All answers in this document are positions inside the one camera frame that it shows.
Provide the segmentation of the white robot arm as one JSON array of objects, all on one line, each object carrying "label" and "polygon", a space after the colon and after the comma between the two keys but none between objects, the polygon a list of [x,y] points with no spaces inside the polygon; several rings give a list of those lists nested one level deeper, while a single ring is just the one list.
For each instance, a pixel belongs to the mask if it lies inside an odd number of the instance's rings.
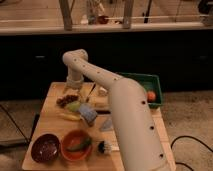
[{"label": "white robot arm", "polygon": [[135,80],[88,62],[79,49],[63,54],[67,85],[82,87],[83,76],[108,91],[108,103],[125,171],[171,171],[157,132],[145,89]]}]

